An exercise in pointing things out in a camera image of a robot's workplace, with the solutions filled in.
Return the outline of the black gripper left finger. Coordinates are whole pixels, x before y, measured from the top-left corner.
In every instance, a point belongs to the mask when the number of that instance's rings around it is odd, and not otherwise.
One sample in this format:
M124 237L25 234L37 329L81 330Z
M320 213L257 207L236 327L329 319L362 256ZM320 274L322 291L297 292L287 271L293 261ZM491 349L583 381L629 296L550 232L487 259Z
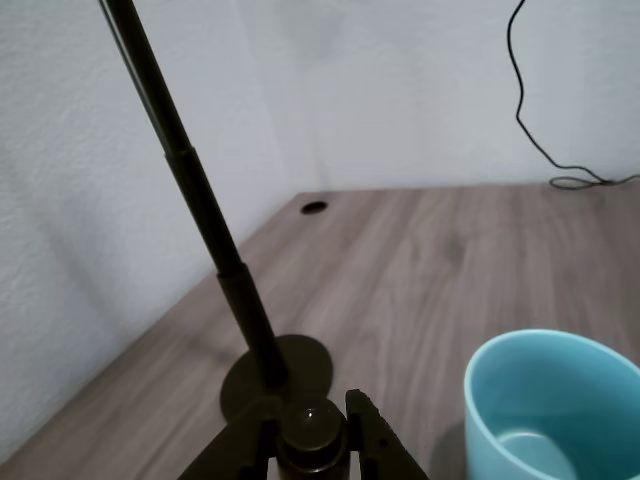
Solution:
M178 479L266 479L277 431L278 400L258 399L233 417Z

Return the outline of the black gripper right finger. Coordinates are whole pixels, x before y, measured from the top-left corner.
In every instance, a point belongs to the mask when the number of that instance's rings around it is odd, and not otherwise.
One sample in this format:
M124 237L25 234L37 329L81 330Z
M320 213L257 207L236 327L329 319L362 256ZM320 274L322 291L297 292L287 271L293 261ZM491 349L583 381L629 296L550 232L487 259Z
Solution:
M429 479L364 392L347 391L345 402L349 445L358 453L361 479Z

